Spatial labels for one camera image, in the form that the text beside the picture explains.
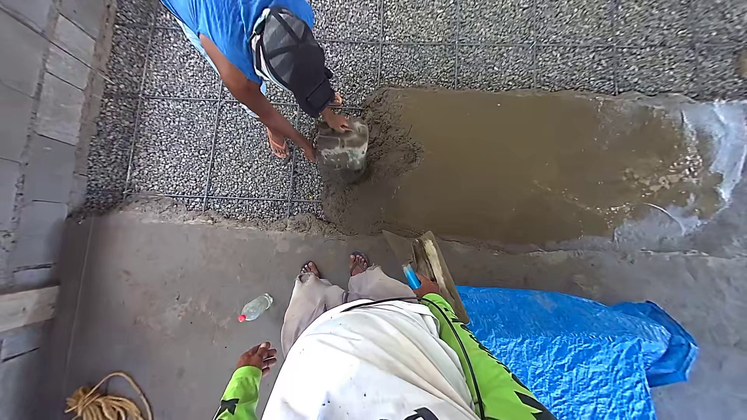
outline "rope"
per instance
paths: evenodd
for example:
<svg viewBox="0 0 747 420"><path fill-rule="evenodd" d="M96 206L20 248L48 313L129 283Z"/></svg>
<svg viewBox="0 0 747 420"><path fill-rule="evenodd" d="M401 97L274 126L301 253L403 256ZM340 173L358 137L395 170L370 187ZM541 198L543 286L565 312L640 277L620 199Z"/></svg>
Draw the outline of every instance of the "rope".
<svg viewBox="0 0 747 420"><path fill-rule="evenodd" d="M153 413L150 411L148 399L145 398L143 391L137 386L135 381L124 372L112 372L106 375L93 389L88 389L87 386L76 389L72 396L67 398L67 410L65 410L65 413L75 411L75 417L72 420L145 420L140 414L140 409L137 408L137 405L129 399L115 395L101 395L101 393L96 392L104 382L115 376L121 376L127 379L127 382L130 382L132 388L143 401L146 414L148 415L147 420L153 420Z"/></svg>

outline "gravel bed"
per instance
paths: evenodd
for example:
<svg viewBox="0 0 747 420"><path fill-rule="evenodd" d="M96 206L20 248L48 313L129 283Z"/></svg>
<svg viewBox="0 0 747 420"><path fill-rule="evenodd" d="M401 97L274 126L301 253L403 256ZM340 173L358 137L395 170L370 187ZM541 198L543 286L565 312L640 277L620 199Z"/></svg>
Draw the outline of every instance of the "gravel bed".
<svg viewBox="0 0 747 420"><path fill-rule="evenodd" d="M147 61L143 93L217 99L220 80L182 31L156 29Z"/></svg>
<svg viewBox="0 0 747 420"><path fill-rule="evenodd" d="M611 43L612 4L606 0L538 1L537 41L564 44Z"/></svg>
<svg viewBox="0 0 747 420"><path fill-rule="evenodd" d="M460 0L460 43L526 43L532 39L532 0Z"/></svg>
<svg viewBox="0 0 747 420"><path fill-rule="evenodd" d="M617 37L626 46L687 46L690 0L621 0Z"/></svg>
<svg viewBox="0 0 747 420"><path fill-rule="evenodd" d="M88 191L125 190L137 99L103 98L88 150Z"/></svg>
<svg viewBox="0 0 747 420"><path fill-rule="evenodd" d="M332 70L334 87L344 105L363 106L376 90L379 75L379 46L373 44L322 43L327 68Z"/></svg>
<svg viewBox="0 0 747 420"><path fill-rule="evenodd" d="M696 1L695 24L704 43L736 43L744 48L747 5L744 0Z"/></svg>
<svg viewBox="0 0 747 420"><path fill-rule="evenodd" d="M107 63L104 92L109 95L137 93L143 80L143 67L148 49L147 28L114 26L111 56Z"/></svg>
<svg viewBox="0 0 747 420"><path fill-rule="evenodd" d="M158 4L155 6L155 24L166 28L179 28L179 24L174 18L174 15L172 15L171 12L166 9L166 6L164 6L160 1L158 1Z"/></svg>
<svg viewBox="0 0 747 420"><path fill-rule="evenodd" d="M117 23L136 23L149 25L153 22L153 13L157 1L153 0L117 0Z"/></svg>
<svg viewBox="0 0 747 420"><path fill-rule="evenodd" d="M649 95L657 92L691 93L696 59L695 53L688 48L622 49L620 91L637 90Z"/></svg>
<svg viewBox="0 0 747 420"><path fill-rule="evenodd" d="M705 49L698 57L697 96L747 98L747 49Z"/></svg>
<svg viewBox="0 0 747 420"><path fill-rule="evenodd" d="M215 102L147 100L132 162L133 192L203 195Z"/></svg>
<svg viewBox="0 0 747 420"><path fill-rule="evenodd" d="M538 47L537 87L615 93L613 50L605 47Z"/></svg>
<svg viewBox="0 0 747 420"><path fill-rule="evenodd" d="M532 86L528 46L460 46L458 89L509 90Z"/></svg>
<svg viewBox="0 0 747 420"><path fill-rule="evenodd" d="M238 103L220 110L210 195L287 198L288 161L271 154L267 130Z"/></svg>
<svg viewBox="0 0 747 420"><path fill-rule="evenodd" d="M456 0L384 3L384 42L447 43L456 39Z"/></svg>
<svg viewBox="0 0 747 420"><path fill-rule="evenodd" d="M319 217L321 220L327 220L326 217L324 217L321 203L291 203L291 216L297 216L303 213L313 214L314 216Z"/></svg>
<svg viewBox="0 0 747 420"><path fill-rule="evenodd" d="M236 220L273 222L288 215L288 201L208 199L207 209Z"/></svg>
<svg viewBox="0 0 747 420"><path fill-rule="evenodd" d="M381 33L381 1L312 1L314 36L319 40L378 40Z"/></svg>
<svg viewBox="0 0 747 420"><path fill-rule="evenodd" d="M747 99L743 4L740 0L311 1L314 33L335 74L332 85L349 107L361 107L380 85L599 93L615 93L617 87L620 92ZM322 181L316 166L292 146L295 165L272 155L263 125L249 118L221 86L165 7L154 0L117 0L117 7L106 66L111 82L105 83L98 132L90 143L86 208L110 209L126 188L202 196L209 187L209 194L216 196L279 200L208 200L208 208L230 218L273 221L285 217L289 209L292 214L308 211L321 217L320 204L293 201L320 199ZM159 28L133 26L153 22ZM145 99L135 134L141 94ZM223 101L161 101L148 96ZM303 135L314 137L314 119L297 115L290 92L269 85L267 98ZM215 127L218 106L222 108ZM189 209L202 209L201 199L182 201Z"/></svg>
<svg viewBox="0 0 747 420"><path fill-rule="evenodd" d="M384 45L381 83L394 86L454 86L454 46Z"/></svg>

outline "blue handle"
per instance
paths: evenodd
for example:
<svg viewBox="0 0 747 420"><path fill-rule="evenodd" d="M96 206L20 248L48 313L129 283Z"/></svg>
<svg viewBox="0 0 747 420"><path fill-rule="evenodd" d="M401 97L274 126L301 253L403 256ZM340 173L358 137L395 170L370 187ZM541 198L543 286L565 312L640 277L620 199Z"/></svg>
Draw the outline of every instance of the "blue handle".
<svg viewBox="0 0 747 420"><path fill-rule="evenodd" d="M407 284L412 290L420 287L420 279L418 279L418 275L415 274L415 270L412 269L412 266L410 266L410 264L403 265L402 271L405 272L405 277L407 277Z"/></svg>

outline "cap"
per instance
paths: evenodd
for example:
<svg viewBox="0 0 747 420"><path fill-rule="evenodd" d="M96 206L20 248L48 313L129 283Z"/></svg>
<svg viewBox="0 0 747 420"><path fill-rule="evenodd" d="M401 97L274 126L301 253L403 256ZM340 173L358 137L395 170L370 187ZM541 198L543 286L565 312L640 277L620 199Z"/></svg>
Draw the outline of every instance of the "cap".
<svg viewBox="0 0 747 420"><path fill-rule="evenodd" d="M335 98L324 50L309 26L286 7L271 7L255 49L255 66L290 90L312 117Z"/></svg>

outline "concrete block wall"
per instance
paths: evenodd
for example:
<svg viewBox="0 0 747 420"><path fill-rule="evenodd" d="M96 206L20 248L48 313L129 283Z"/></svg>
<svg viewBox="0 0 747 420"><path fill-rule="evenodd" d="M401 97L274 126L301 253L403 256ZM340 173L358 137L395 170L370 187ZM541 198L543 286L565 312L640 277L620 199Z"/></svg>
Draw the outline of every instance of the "concrete block wall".
<svg viewBox="0 0 747 420"><path fill-rule="evenodd" d="M82 205L111 0L0 0L0 295L56 285ZM0 419L29 413L50 321L0 331Z"/></svg>

